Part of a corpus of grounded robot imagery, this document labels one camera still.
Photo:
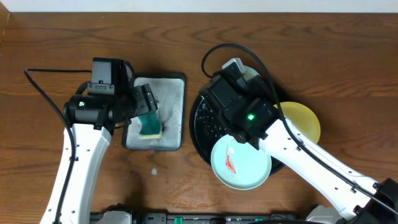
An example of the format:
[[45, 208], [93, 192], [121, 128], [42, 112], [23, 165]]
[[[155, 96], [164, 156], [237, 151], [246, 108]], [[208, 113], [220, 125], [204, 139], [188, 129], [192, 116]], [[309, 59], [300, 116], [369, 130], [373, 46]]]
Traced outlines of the yellow plate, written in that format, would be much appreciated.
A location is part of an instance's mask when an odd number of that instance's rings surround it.
[[303, 104], [285, 101], [281, 104], [284, 115], [314, 143], [318, 143], [321, 135], [320, 122], [315, 113]]

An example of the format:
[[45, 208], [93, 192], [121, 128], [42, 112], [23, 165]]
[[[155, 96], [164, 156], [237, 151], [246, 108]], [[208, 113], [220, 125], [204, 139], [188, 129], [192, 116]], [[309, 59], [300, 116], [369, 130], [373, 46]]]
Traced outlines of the light blue plate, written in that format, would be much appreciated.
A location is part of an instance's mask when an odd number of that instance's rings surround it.
[[272, 169], [270, 155], [249, 143], [238, 143], [230, 135], [215, 143], [210, 161], [217, 178], [236, 190], [255, 189], [265, 182]]
[[244, 75], [243, 75], [243, 78], [244, 78], [246, 81], [248, 81], [248, 80], [254, 78], [255, 76], [259, 76], [259, 73], [258, 73], [255, 69], [253, 69], [253, 68], [251, 68], [251, 67], [248, 67], [248, 66], [245, 65], [245, 66], [244, 66], [244, 69], [245, 69], [245, 73], [244, 73]]

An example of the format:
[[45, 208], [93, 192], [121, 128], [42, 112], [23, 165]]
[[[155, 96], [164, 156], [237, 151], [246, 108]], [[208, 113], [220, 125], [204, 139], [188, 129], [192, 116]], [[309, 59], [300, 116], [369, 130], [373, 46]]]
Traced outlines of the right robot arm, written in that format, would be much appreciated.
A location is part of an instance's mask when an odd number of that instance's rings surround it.
[[397, 223], [397, 182], [376, 182], [309, 140], [284, 115], [272, 81], [220, 70], [199, 94], [228, 137], [291, 168], [348, 223]]

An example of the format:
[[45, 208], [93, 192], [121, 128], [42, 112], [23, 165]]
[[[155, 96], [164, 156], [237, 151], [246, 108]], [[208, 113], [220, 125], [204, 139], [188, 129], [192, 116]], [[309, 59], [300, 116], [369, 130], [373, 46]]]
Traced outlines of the green yellow sponge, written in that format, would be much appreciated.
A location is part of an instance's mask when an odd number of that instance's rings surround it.
[[141, 130], [139, 131], [140, 139], [158, 139], [162, 135], [163, 125], [160, 122], [158, 110], [160, 103], [156, 101], [157, 109], [138, 117], [141, 123]]

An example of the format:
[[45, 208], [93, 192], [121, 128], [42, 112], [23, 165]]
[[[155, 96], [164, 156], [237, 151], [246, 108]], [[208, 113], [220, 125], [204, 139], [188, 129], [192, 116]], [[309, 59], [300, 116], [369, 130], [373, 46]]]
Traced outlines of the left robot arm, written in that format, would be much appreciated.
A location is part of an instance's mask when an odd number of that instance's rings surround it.
[[42, 223], [89, 223], [98, 171], [116, 124], [155, 111], [148, 84], [126, 60], [95, 57], [91, 80], [65, 103], [63, 153]]

